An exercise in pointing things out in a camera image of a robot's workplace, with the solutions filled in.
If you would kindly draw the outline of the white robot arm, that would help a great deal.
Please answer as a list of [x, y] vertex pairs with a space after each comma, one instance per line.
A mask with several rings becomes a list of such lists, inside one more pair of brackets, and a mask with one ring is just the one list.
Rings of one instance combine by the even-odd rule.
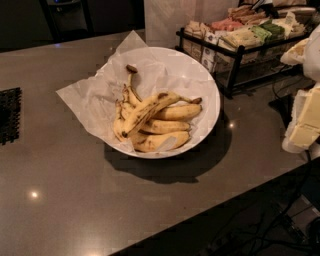
[[320, 25], [311, 35], [291, 47], [282, 57], [284, 64], [301, 64], [305, 77], [315, 81], [310, 90], [299, 90], [294, 98], [282, 148], [301, 153], [320, 136]]

